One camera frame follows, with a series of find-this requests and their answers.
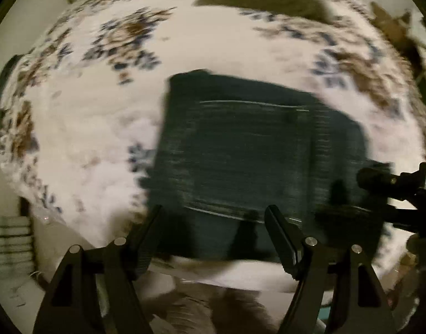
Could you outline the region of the white floral fleece blanket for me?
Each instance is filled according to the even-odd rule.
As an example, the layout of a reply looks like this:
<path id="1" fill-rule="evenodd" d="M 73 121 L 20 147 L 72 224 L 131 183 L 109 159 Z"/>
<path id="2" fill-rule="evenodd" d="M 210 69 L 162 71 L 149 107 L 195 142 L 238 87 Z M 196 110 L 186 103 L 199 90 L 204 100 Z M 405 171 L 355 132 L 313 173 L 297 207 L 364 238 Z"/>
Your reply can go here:
<path id="1" fill-rule="evenodd" d="M 361 0 L 326 0 L 331 24 L 196 0 L 79 0 L 0 80 L 0 170 L 44 213 L 103 247 L 152 207 L 170 77 L 195 70 L 307 92 L 359 123 L 388 171 L 426 160 L 411 65 Z M 206 284 L 291 292 L 279 263 L 155 257 Z"/>

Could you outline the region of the dark blue denim jeans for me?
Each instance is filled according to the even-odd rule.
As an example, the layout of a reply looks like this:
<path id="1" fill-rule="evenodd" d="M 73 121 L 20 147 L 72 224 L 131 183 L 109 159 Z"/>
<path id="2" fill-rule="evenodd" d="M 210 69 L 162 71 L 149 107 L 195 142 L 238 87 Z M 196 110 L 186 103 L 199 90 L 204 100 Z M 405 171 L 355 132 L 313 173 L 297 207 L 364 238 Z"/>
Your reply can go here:
<path id="1" fill-rule="evenodd" d="M 303 234 L 373 257 L 385 196 L 358 187 L 379 167 L 361 125 L 313 95 L 205 70 L 170 77 L 157 153 L 140 181 L 165 210 L 157 256 L 277 262 L 264 227 L 276 205 Z"/>

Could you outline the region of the green striped curtain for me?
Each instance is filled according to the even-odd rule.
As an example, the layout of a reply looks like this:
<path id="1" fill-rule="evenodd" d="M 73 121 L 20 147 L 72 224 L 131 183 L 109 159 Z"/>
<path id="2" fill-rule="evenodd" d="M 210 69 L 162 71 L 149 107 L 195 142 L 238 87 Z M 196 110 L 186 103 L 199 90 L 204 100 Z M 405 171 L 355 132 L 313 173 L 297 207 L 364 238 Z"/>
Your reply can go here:
<path id="1" fill-rule="evenodd" d="M 0 216 L 0 279 L 28 275 L 35 268 L 30 218 Z"/>

